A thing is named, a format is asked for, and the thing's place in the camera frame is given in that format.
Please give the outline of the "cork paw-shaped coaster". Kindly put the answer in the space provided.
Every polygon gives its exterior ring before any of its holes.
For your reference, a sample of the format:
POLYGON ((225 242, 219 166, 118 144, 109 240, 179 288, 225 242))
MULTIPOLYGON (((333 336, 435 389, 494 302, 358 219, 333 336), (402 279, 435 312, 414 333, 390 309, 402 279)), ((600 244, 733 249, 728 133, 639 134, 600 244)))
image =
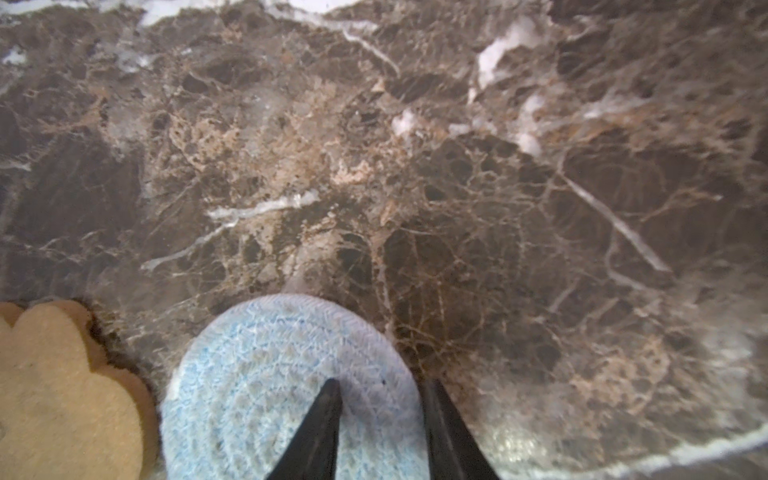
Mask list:
POLYGON ((109 364, 73 300, 1 305, 1 476, 145 479, 158 454, 144 382, 109 364))

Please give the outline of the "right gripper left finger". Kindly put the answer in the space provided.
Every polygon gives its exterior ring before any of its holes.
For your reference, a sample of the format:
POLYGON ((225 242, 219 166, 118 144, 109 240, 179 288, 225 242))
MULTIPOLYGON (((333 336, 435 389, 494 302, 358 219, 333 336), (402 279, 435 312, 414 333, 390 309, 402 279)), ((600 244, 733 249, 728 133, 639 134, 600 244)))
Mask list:
POLYGON ((334 480, 337 467, 341 384, 327 380, 268 480, 334 480))

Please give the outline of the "blue-grey woven round coaster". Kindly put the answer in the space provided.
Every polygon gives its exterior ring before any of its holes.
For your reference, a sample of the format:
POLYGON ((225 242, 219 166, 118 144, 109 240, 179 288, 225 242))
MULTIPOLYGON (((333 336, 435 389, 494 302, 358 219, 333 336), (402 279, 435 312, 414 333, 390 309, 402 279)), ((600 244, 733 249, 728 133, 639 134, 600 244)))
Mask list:
POLYGON ((369 322, 327 300, 240 303, 190 344, 161 405, 171 479, 263 479, 330 379, 341 387, 336 475, 429 475, 415 379, 369 322))

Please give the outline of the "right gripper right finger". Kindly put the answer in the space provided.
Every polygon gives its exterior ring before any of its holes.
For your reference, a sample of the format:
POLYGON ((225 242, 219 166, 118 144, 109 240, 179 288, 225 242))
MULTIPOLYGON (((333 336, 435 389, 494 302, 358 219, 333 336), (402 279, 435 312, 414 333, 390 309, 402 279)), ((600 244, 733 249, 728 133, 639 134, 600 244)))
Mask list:
POLYGON ((421 386, 430 478, 432 480, 500 480, 481 452, 443 384, 421 386))

